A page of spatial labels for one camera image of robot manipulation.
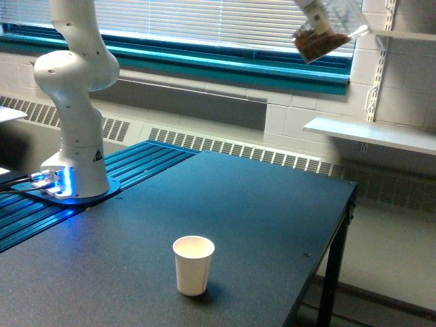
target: shelf bracket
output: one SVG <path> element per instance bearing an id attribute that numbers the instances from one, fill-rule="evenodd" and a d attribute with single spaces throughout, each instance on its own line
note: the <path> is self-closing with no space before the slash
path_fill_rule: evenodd
<path id="1" fill-rule="evenodd" d="M 385 6 L 387 9 L 386 21 L 384 25 L 384 31 L 391 31 L 394 22 L 394 14 L 397 0 L 385 0 Z M 375 71 L 373 87 L 371 87 L 367 93 L 367 100 L 365 101 L 365 111 L 367 112 L 367 121 L 373 122 L 375 120 L 375 113 L 379 102 L 380 88 L 382 86 L 382 78 L 384 73 L 384 67 L 386 63 L 386 55 L 389 49 L 389 37 L 377 36 L 377 41 L 380 45 L 379 61 L 377 64 L 377 70 Z M 366 153 L 368 151 L 368 144 L 361 144 L 360 151 Z"/>

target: blue led light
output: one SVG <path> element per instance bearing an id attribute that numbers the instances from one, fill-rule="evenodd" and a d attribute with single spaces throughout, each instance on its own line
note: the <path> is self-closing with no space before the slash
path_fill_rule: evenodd
<path id="1" fill-rule="evenodd" d="M 70 196 L 72 194 L 72 183 L 71 183 L 71 176 L 68 167 L 65 167 L 63 169 L 63 185 L 65 187 L 65 190 L 63 191 L 64 195 Z"/>
<path id="2" fill-rule="evenodd" d="M 39 182 L 39 181 L 42 181 L 44 178 L 45 178 L 44 175 L 39 175 L 39 176 L 33 178 L 33 181 L 34 182 Z"/>

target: white paper cup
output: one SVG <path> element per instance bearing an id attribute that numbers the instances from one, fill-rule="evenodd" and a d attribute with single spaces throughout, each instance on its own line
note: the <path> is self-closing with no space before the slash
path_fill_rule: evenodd
<path id="1" fill-rule="evenodd" d="M 185 236 L 172 245 L 176 254 L 177 289 L 188 296 L 203 294 L 211 271 L 212 241 L 201 236 Z"/>

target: white shelf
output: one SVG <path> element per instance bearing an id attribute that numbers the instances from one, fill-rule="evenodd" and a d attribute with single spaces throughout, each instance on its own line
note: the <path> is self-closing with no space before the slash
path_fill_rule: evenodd
<path id="1" fill-rule="evenodd" d="M 436 132 L 353 119 L 317 117 L 305 131 L 436 155 Z"/>
<path id="2" fill-rule="evenodd" d="M 422 33 L 399 32 L 399 31 L 382 31 L 382 30 L 373 30 L 373 33 L 382 37 L 393 37 L 394 39 L 436 42 L 435 34 L 422 34 Z"/>
<path id="3" fill-rule="evenodd" d="M 24 118 L 26 116 L 27 115 L 22 111 L 0 106 L 0 123 L 13 121 L 14 119 Z"/>

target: window blinds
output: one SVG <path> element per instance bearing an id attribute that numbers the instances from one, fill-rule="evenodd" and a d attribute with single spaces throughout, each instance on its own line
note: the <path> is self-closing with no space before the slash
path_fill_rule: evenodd
<path id="1" fill-rule="evenodd" d="M 102 34 L 280 52 L 296 51 L 292 34 L 307 20 L 292 0 L 95 0 L 95 7 Z M 52 27 L 49 1 L 0 0 L 0 21 Z M 353 50 L 351 42 L 334 54 Z"/>

